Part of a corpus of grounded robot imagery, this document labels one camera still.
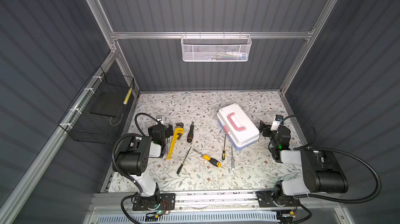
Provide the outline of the white blue tool box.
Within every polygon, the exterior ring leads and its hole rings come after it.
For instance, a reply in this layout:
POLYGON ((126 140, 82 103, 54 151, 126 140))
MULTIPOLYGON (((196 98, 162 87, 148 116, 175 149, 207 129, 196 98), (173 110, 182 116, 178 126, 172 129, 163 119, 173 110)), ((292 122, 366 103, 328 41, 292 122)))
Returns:
POLYGON ((258 128, 237 103, 220 108, 217 119, 236 150, 247 148, 259 139, 258 128))

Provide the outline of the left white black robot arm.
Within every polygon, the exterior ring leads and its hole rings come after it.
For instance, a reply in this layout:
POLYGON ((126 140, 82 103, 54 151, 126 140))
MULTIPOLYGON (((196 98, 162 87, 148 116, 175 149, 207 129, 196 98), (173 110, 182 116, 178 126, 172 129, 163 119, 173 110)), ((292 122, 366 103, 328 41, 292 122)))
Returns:
POLYGON ((129 133, 121 136, 112 152, 112 168, 138 188, 130 199, 132 210, 168 213, 175 208, 176 195, 161 193, 148 169, 150 158, 161 158, 167 139, 173 135, 172 125, 157 124, 149 128, 147 136, 129 133))

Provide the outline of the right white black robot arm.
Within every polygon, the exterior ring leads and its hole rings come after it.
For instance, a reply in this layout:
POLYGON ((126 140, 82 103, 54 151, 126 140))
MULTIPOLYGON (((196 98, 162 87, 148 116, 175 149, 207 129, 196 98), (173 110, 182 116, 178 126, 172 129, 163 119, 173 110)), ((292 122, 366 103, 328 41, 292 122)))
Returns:
POLYGON ((291 150, 291 131, 274 121, 267 125, 260 121, 259 132, 270 139, 268 149, 277 163, 302 167, 302 175, 291 180, 278 180, 270 200, 277 206, 286 206, 295 195, 308 193, 346 193, 348 181, 331 151, 308 149, 291 150))

